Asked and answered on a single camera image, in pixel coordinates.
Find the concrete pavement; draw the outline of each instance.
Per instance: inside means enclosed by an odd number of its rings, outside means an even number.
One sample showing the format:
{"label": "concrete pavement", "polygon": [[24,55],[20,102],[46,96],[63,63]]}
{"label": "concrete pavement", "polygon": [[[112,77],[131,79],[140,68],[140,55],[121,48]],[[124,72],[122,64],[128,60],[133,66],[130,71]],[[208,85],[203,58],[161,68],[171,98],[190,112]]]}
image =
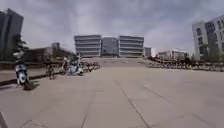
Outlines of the concrete pavement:
{"label": "concrete pavement", "polygon": [[9,128],[223,128],[224,74],[101,68],[0,90]]}

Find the person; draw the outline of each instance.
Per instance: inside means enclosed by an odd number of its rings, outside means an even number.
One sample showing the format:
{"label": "person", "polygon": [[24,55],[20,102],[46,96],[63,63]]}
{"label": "person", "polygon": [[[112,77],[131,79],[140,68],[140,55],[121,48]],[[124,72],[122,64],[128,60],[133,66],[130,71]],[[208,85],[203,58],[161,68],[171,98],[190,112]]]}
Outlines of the person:
{"label": "person", "polygon": [[48,71],[52,68],[52,61],[51,61],[51,56],[48,56],[45,60],[45,65],[46,65],[46,72],[48,73]]}
{"label": "person", "polygon": [[15,61],[15,70],[16,70],[16,78],[17,78],[17,84],[20,85],[19,82],[19,69],[22,68],[24,70],[24,74],[27,76],[27,69],[26,67],[17,67],[20,65],[24,65],[25,66],[25,62],[22,60],[22,56],[24,55],[24,52],[22,50],[20,50],[19,52],[15,52],[13,53],[13,56],[16,57],[16,61]]}
{"label": "person", "polygon": [[81,54],[80,53],[77,53],[73,59],[71,60],[71,63],[72,65],[76,65],[76,69],[75,69],[75,72],[78,71],[78,69],[80,68],[80,64],[81,64]]}

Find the bicycle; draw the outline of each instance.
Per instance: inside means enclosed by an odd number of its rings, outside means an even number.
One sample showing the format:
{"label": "bicycle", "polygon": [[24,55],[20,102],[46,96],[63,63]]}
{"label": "bicycle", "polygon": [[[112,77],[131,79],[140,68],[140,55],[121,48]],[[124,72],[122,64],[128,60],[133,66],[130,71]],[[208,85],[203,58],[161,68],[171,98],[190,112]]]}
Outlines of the bicycle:
{"label": "bicycle", "polygon": [[46,69],[46,76],[49,77],[49,79],[54,79],[54,69],[53,69],[53,66],[52,65],[48,65],[47,66],[47,69]]}

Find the pavement line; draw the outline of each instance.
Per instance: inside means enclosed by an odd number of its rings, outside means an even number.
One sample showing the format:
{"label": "pavement line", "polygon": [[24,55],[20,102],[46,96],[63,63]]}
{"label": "pavement line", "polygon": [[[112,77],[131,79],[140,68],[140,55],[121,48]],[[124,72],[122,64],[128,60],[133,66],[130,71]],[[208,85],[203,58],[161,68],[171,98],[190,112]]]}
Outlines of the pavement line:
{"label": "pavement line", "polygon": [[146,128],[151,128],[146,121],[144,120],[144,118],[142,117],[142,115],[140,114],[140,112],[137,110],[137,108],[134,106],[134,104],[131,102],[131,99],[128,98],[127,94],[125,93],[125,91],[123,90],[123,88],[121,87],[120,83],[118,81],[115,81],[116,85],[121,89],[122,93],[124,94],[124,96],[127,98],[129,104],[134,108],[134,110],[136,111],[136,113],[138,114],[138,116],[140,117],[140,119],[143,121],[143,123],[145,124]]}
{"label": "pavement line", "polygon": [[84,119],[83,119],[81,128],[84,128],[84,125],[85,125],[87,116],[88,116],[88,114],[89,114],[89,112],[90,112],[90,108],[92,107],[93,102],[94,102],[94,99],[96,98],[96,93],[97,93],[97,88],[98,88],[97,85],[99,85],[99,84],[96,84],[96,89],[95,89],[95,91],[94,91],[94,96],[93,96],[93,98],[92,98],[91,102],[89,103],[89,106],[88,106],[88,108],[87,108],[87,110],[86,110],[86,114],[85,114],[85,117],[84,117]]}
{"label": "pavement line", "polygon": [[149,89],[148,87],[145,87],[145,86],[142,86],[142,87],[143,87],[144,89],[146,89],[147,91],[149,91],[149,92],[151,92],[151,93],[153,93],[153,94],[159,96],[159,97],[162,98],[163,100],[165,100],[165,101],[171,103],[172,105],[174,105],[174,106],[176,106],[176,107],[182,109],[182,110],[184,111],[184,113],[186,113],[187,115],[189,115],[189,116],[193,116],[194,118],[200,120],[201,122],[207,124],[208,126],[210,126],[210,127],[212,127],[212,128],[216,128],[216,126],[214,126],[213,124],[211,124],[211,123],[208,122],[207,120],[205,120],[205,119],[201,118],[200,116],[198,116],[198,115],[196,115],[196,114],[194,114],[194,113],[192,113],[192,112],[190,112],[190,111],[184,109],[183,107],[181,107],[181,106],[175,104],[174,102],[170,101],[168,98],[165,98],[164,96],[162,96],[162,95],[160,95],[160,94],[158,94],[158,93],[152,91],[152,90]]}

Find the white building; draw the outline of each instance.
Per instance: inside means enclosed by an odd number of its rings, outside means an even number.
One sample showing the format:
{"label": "white building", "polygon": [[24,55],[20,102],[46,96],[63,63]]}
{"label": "white building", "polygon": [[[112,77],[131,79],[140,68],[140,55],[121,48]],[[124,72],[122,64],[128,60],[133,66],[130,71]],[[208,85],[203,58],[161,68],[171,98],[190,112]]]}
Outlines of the white building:
{"label": "white building", "polygon": [[192,26],[195,59],[219,61],[224,54],[224,15]]}
{"label": "white building", "polygon": [[158,57],[164,60],[184,60],[187,52],[179,50],[170,50],[165,52],[159,52]]}

